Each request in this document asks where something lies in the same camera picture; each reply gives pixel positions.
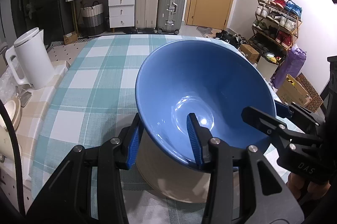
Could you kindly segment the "person's right hand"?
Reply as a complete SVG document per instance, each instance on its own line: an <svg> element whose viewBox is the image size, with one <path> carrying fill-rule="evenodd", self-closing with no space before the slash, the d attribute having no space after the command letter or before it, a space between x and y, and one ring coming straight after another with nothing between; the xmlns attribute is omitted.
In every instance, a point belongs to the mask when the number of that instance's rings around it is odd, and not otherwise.
<svg viewBox="0 0 337 224"><path fill-rule="evenodd" d="M300 176L293 173L289 174L286 183L287 187L297 200L300 198L302 190L306 190L311 198L316 200L322 198L331 187L329 182L324 185L315 184L313 182L310 182L307 186L305 186L305 184L306 183Z"/></svg>

